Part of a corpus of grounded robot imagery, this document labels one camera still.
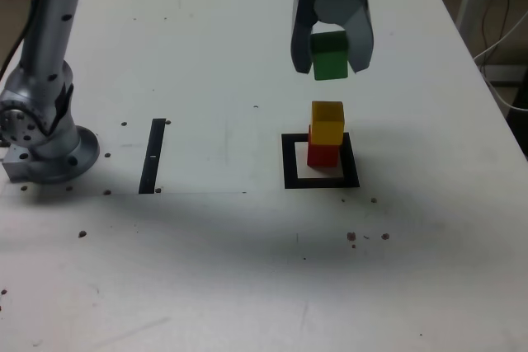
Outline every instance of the red cube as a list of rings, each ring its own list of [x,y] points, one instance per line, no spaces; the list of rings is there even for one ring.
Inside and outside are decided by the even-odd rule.
[[[341,146],[326,146],[312,144],[312,128],[308,132],[308,161],[309,167],[335,168],[339,162],[339,148]]]

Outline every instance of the table surface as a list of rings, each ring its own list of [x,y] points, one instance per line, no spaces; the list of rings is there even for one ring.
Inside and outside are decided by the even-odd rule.
[[[526,160],[442,1],[370,0],[371,66],[329,82],[294,71],[292,5],[80,0],[73,114],[101,157],[2,173],[2,352],[526,348]],[[359,189],[284,189],[316,100],[344,103]],[[138,195],[152,118],[163,192]]]

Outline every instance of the yellow cube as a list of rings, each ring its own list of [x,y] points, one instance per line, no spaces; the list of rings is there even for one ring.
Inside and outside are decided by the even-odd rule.
[[[344,130],[342,102],[312,102],[311,144],[341,146]]]

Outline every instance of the wooden block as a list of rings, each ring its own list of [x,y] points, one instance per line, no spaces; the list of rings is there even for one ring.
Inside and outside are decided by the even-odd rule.
[[[330,167],[335,168],[339,163],[340,146],[322,146],[312,143],[311,128],[308,132],[308,160],[309,167]]]
[[[345,31],[312,34],[310,47],[315,80],[348,77],[348,39]]]
[[[312,143],[341,146],[345,130],[342,102],[312,102]]]

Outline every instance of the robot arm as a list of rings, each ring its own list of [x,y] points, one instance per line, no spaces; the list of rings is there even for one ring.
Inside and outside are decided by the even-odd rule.
[[[73,74],[64,56],[77,3],[33,0],[21,62],[0,94],[0,129],[11,144],[3,166],[11,181],[67,181],[99,156],[95,134],[71,115]],[[349,64],[356,72],[368,68],[374,39],[367,0],[296,0],[291,57],[298,72],[311,68],[317,21],[342,26]]]
[[[64,61],[78,0],[33,0],[21,62],[0,94],[0,128],[11,143],[12,181],[72,179],[97,160],[95,135],[73,122],[73,74]]]
[[[369,67],[374,34],[368,0],[295,0],[291,58],[297,72],[309,73],[311,69],[310,36],[318,21],[345,30],[348,63],[354,72]]]

